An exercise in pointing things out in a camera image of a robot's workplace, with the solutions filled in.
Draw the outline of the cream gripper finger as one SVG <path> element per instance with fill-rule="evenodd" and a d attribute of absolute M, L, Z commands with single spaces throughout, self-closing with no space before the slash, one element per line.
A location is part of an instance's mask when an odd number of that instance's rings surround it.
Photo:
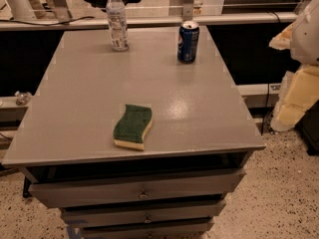
<path fill-rule="evenodd" d="M 271 39 L 269 47 L 276 50 L 289 50 L 294 24 L 291 23 Z"/>
<path fill-rule="evenodd" d="M 270 127 L 275 131 L 288 131 L 319 101 L 319 67 L 301 65 L 293 75 L 285 95 L 279 99 Z"/>

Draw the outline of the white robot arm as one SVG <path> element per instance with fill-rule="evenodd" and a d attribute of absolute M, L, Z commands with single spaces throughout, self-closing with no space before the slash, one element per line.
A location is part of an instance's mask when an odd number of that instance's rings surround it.
<path fill-rule="evenodd" d="M 290 51 L 299 69 L 285 76 L 270 127 L 288 131 L 319 101 L 319 0 L 303 7 L 295 22 L 273 37 L 269 46 Z"/>

